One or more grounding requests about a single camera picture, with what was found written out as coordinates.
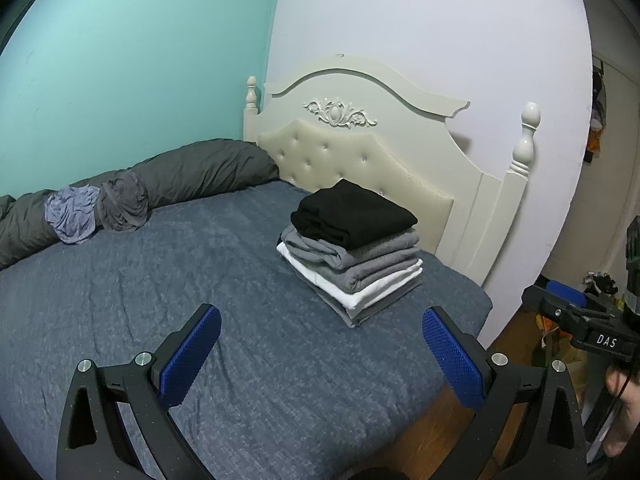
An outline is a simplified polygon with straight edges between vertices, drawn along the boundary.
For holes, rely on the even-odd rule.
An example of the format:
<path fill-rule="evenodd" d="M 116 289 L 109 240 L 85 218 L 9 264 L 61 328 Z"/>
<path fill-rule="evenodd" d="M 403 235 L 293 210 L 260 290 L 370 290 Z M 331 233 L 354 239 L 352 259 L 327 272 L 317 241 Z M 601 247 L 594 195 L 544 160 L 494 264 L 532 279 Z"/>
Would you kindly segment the person's right hand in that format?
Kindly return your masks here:
<path fill-rule="evenodd" d="M 622 407 L 612 423 L 603 441 L 604 452 L 608 457 L 619 456 L 636 430 L 639 414 L 639 383 L 636 378 L 628 376 L 610 366 L 605 373 L 605 385 L 612 396 L 619 396 Z"/>

